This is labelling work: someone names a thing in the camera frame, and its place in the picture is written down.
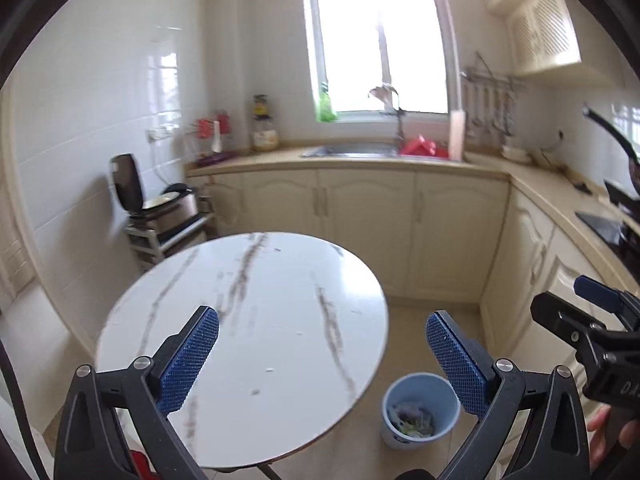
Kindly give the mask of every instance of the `pan handle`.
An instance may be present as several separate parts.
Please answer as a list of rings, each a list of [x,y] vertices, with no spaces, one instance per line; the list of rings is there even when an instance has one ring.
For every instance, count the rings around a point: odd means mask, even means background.
[[[636,155],[636,150],[634,150],[631,142],[629,142],[629,140],[626,139],[613,124],[607,121],[600,114],[591,110],[591,108],[589,108],[587,105],[585,105],[582,109],[582,113],[585,117],[591,119],[593,122],[599,124],[605,130],[607,130],[614,137],[614,139],[618,141],[618,144],[622,146],[622,149],[625,150],[625,153],[634,162],[634,164],[638,164],[638,156]]]

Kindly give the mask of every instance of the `human hand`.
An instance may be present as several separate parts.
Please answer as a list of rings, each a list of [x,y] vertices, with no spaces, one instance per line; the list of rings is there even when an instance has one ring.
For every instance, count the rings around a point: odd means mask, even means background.
[[[589,444],[589,460],[592,470],[600,465],[607,450],[605,430],[610,413],[611,406],[602,406],[587,422],[587,431],[595,431]],[[637,438],[640,438],[640,420],[632,420],[622,428],[618,440],[622,447],[629,449]]]

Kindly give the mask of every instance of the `sink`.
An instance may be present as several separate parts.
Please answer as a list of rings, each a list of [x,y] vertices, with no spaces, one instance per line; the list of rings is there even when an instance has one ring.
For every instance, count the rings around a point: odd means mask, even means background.
[[[402,158],[405,160],[449,162],[448,158],[438,156],[399,155],[398,150],[387,142],[344,142],[328,144],[305,152],[305,158],[336,156],[345,158]]]
[[[347,156],[353,158],[380,158],[398,156],[396,147],[386,142],[347,142],[328,144],[302,154],[304,157]]]

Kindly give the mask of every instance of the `stovetop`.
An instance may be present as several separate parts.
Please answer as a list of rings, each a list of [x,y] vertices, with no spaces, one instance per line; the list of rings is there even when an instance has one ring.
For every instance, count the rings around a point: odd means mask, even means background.
[[[605,182],[605,185],[611,203],[640,222],[640,201],[632,199],[610,182]],[[625,222],[581,212],[576,212],[576,216],[608,245],[636,282],[640,283],[640,235]]]

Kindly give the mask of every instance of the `green bottle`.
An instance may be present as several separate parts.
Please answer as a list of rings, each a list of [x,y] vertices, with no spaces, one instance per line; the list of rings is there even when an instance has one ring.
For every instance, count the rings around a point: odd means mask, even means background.
[[[333,123],[338,116],[334,113],[329,97],[329,85],[320,83],[320,101],[318,103],[318,121],[322,123]]]

